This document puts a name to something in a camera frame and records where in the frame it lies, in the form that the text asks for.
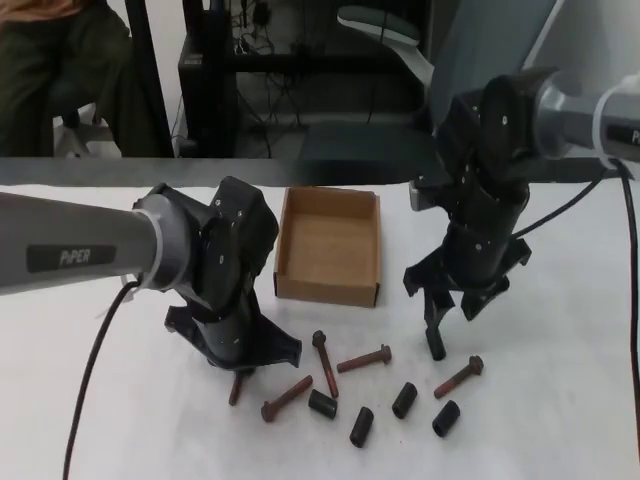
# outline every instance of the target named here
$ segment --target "dark pants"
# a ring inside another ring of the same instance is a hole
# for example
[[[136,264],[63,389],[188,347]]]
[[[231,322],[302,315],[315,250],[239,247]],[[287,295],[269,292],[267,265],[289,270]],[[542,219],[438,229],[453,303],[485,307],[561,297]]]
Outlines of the dark pants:
[[[63,65],[124,157],[162,156],[129,30],[101,0],[67,18],[0,24],[0,156],[52,156],[49,89]]]

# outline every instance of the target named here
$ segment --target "white table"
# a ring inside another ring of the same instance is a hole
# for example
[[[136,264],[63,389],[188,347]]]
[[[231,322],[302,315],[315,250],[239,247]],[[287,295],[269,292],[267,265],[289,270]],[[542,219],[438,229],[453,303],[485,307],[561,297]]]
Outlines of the white table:
[[[534,185],[519,226],[582,185]],[[6,191],[128,209],[146,189]],[[456,309],[442,323],[445,361],[431,359],[423,302],[409,299],[404,269],[437,247],[441,210],[411,212],[406,185],[381,196],[383,281],[375,310],[278,300],[273,255],[256,285],[267,317],[304,342],[298,370],[259,369],[238,405],[233,376],[210,367],[178,335],[166,309],[175,294],[142,292],[119,310],[94,370],[72,462],[73,479],[487,479],[638,478],[629,360],[629,246],[621,187],[610,180],[529,237],[533,257],[511,290],[468,324]],[[185,189],[208,202],[212,189]],[[282,189],[264,189],[274,212]],[[73,405],[118,279],[0,298],[0,478],[59,478]],[[388,343],[389,366],[338,375],[338,416],[311,412],[306,396],[273,424],[260,407],[307,374],[327,392],[311,335],[322,329],[332,362]],[[452,395],[462,410],[448,438],[431,421],[433,389],[479,354],[485,362]],[[404,421],[391,404],[405,381],[419,396]],[[364,449],[349,443],[362,405],[375,413]]]

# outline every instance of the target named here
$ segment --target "person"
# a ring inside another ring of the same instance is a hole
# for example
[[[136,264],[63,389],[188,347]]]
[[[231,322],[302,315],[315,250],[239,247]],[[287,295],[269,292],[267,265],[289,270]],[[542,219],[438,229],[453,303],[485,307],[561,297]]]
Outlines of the person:
[[[129,29],[106,0],[0,0],[0,156],[53,155],[61,71],[94,99],[123,157],[162,156]]]

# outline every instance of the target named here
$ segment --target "black rubber cylinder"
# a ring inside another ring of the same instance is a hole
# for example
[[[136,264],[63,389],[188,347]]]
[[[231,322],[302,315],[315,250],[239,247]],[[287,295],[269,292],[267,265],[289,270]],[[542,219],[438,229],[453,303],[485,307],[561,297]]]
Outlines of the black rubber cylinder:
[[[453,400],[449,400],[431,424],[433,431],[439,437],[446,437],[451,427],[458,421],[458,417],[460,417],[460,407]]]
[[[362,448],[367,441],[369,430],[371,430],[371,424],[373,423],[373,412],[367,407],[362,407],[356,423],[353,426],[349,439],[354,446]]]
[[[309,396],[309,408],[333,420],[338,413],[338,402],[314,389]]]
[[[416,390],[415,385],[409,382],[405,383],[404,387],[402,387],[402,390],[400,390],[398,398],[396,398],[396,401],[393,402],[393,405],[391,407],[394,415],[399,419],[403,419],[404,417],[406,417],[407,413],[409,413],[409,410],[411,409],[411,406],[413,405],[413,401],[417,396],[418,390]]]

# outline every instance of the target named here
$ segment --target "rusty bolt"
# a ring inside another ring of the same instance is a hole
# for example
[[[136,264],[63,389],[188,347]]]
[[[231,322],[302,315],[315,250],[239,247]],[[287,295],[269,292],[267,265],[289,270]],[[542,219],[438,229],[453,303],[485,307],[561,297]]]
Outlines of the rusty bolt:
[[[438,388],[436,388],[435,391],[433,392],[433,395],[437,399],[444,397],[470,376],[481,375],[483,368],[484,368],[484,362],[479,356],[473,355],[469,357],[469,365],[464,367],[462,370],[456,373],[453,377],[451,377],[449,380],[447,380]]]
[[[231,394],[229,395],[229,405],[232,407],[238,403],[238,397],[240,397],[240,390],[242,389],[242,382],[244,381],[245,374],[242,372],[235,372],[235,378],[233,379],[233,387],[231,387]]]
[[[331,368],[331,362],[329,361],[329,355],[327,355],[327,348],[325,347],[325,342],[327,341],[327,337],[322,332],[322,330],[318,330],[313,334],[313,346],[318,349],[318,353],[320,354],[320,361],[322,362],[322,368],[324,369],[324,374],[327,377],[327,383],[329,384],[329,391],[331,392],[331,396],[333,398],[338,398],[338,385],[336,384],[336,378],[333,376],[333,369]]]
[[[371,363],[384,362],[386,365],[391,361],[391,349],[388,345],[382,345],[380,350],[373,353],[368,353],[353,360],[347,360],[346,362],[339,363],[337,365],[338,373],[348,372],[360,367],[365,367]]]
[[[284,392],[279,398],[273,402],[264,402],[262,406],[262,418],[265,422],[271,423],[275,420],[276,415],[282,407],[287,405],[296,397],[299,397],[313,384],[313,377],[311,375],[303,378],[300,382],[294,385],[292,388]]]

